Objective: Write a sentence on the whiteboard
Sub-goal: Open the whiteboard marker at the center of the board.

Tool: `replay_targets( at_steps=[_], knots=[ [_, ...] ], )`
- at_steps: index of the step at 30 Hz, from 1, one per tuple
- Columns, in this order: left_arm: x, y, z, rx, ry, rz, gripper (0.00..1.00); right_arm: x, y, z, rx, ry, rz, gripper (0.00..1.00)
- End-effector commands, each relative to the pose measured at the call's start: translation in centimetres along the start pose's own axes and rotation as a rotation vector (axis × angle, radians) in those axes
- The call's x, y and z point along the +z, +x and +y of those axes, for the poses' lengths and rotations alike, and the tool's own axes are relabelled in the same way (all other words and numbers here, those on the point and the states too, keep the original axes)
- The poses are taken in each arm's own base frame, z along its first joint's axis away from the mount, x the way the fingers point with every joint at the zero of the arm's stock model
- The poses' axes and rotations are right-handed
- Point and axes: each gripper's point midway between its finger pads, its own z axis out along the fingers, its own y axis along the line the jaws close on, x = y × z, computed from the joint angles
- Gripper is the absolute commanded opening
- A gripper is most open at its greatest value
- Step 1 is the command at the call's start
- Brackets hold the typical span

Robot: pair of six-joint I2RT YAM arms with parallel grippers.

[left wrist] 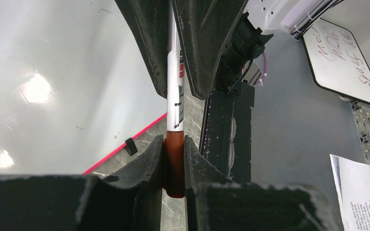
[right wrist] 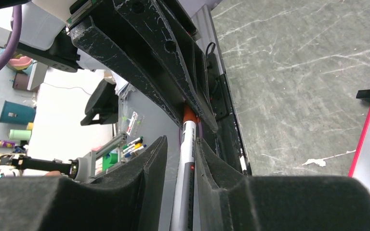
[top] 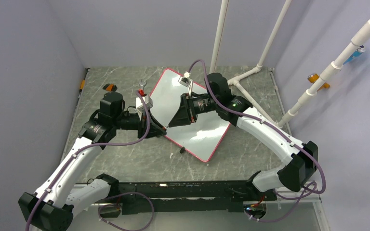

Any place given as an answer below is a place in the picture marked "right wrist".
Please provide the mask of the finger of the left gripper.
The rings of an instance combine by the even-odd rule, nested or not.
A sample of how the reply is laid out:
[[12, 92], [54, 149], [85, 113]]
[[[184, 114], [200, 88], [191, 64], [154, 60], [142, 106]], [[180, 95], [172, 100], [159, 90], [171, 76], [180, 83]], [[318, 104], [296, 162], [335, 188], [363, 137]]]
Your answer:
[[130, 58], [95, 25], [92, 17], [89, 16], [78, 23], [71, 29], [70, 35], [73, 45], [119, 74], [160, 107], [177, 126], [183, 126], [180, 118], [182, 114], [169, 101], [167, 94], [163, 93], [139, 62]]
[[218, 125], [208, 96], [205, 55], [193, 39], [197, 29], [176, 0], [116, 1], [115, 10], [145, 47], [139, 61], [151, 73], [163, 98], [184, 116], [186, 103], [212, 131]]

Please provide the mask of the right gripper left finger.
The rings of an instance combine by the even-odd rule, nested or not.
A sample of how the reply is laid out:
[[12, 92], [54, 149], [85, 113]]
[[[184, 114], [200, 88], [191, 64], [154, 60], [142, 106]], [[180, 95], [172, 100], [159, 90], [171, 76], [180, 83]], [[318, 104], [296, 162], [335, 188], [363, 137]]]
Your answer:
[[67, 177], [0, 179], [0, 231], [156, 231], [168, 141], [91, 183]]

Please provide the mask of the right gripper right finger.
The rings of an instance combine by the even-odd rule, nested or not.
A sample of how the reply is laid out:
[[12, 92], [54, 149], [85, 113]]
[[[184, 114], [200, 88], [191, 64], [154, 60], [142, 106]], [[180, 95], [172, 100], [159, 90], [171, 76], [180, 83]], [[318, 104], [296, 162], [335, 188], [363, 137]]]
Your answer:
[[370, 231], [370, 194], [340, 176], [245, 176], [196, 141], [203, 231]]

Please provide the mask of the whiteboard marker white barrel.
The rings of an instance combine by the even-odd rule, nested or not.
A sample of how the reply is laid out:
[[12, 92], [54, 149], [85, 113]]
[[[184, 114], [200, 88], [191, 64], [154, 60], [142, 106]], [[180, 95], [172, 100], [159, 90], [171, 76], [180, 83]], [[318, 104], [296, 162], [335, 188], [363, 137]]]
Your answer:
[[183, 124], [170, 221], [171, 231], [191, 231], [193, 229], [196, 128], [197, 124], [192, 120], [187, 120]]

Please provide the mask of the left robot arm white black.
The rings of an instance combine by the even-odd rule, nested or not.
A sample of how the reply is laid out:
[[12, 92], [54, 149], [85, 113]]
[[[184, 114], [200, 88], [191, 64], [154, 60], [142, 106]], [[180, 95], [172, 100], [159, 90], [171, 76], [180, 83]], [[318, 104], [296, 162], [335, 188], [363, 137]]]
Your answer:
[[218, 130], [200, 32], [182, 0], [0, 0], [15, 51], [67, 72], [107, 69], [181, 125], [188, 106]]

